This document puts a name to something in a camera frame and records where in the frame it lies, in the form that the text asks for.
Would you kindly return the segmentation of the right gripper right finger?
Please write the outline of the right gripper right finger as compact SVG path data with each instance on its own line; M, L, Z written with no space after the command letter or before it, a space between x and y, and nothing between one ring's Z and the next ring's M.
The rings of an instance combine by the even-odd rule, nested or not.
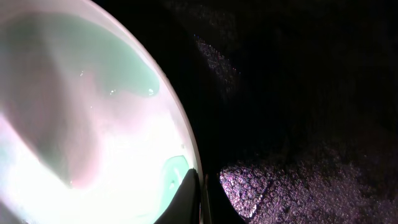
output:
M229 201L216 174L206 175L211 221L215 224L245 224Z

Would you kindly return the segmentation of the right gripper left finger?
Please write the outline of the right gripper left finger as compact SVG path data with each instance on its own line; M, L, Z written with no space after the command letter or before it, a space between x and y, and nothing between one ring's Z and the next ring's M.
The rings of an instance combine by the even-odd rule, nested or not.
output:
M195 169L189 169L170 205L154 224L199 224L200 184Z

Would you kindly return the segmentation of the mint green plate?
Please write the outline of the mint green plate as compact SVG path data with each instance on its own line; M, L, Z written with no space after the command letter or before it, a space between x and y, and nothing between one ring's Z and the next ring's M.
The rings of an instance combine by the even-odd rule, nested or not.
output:
M92 1L1 2L1 222L155 223L189 169L187 115Z

